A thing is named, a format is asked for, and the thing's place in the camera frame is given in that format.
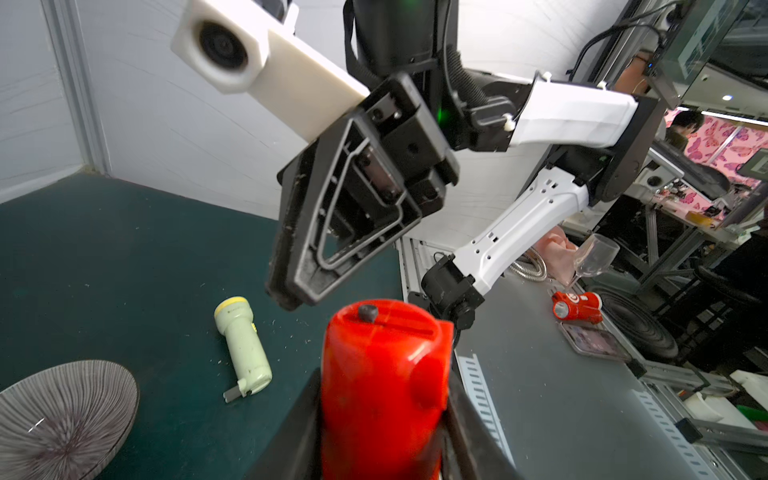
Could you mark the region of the pale green flashlight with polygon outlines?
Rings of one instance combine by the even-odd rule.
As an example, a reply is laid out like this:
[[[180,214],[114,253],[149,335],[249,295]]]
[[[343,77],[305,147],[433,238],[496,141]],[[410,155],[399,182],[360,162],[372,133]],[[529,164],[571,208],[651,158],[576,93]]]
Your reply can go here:
[[[217,330],[226,339],[237,377],[236,385],[223,393],[226,403],[259,393],[273,378],[253,319],[249,302],[241,296],[224,300],[214,311]]]

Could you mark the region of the red flashlight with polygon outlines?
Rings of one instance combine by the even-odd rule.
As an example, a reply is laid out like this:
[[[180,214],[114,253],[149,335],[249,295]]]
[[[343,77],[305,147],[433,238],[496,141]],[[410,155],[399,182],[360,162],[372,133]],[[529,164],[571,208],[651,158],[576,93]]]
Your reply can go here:
[[[339,310],[321,366],[325,479],[436,479],[454,326],[398,300]]]

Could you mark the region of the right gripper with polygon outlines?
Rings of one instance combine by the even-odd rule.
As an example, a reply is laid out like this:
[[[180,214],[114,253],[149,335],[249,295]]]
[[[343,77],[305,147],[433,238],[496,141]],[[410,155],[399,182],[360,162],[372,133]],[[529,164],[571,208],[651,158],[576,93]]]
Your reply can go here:
[[[414,82],[404,73],[389,76],[279,173],[267,293],[287,311],[318,304],[440,211],[459,173]]]

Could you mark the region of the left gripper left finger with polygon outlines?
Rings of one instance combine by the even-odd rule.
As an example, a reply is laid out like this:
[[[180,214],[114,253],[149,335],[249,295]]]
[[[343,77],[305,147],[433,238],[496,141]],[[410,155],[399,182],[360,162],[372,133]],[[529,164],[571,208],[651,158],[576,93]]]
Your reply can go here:
[[[245,478],[321,479],[321,426],[321,373],[317,368],[276,434],[245,473]]]

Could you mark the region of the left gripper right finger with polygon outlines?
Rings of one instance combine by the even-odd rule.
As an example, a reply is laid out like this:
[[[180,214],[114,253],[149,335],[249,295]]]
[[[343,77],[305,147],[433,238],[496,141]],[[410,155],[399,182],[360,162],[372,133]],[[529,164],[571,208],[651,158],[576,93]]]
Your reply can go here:
[[[443,478],[522,479],[472,405],[456,359],[451,363],[448,403],[443,413]]]

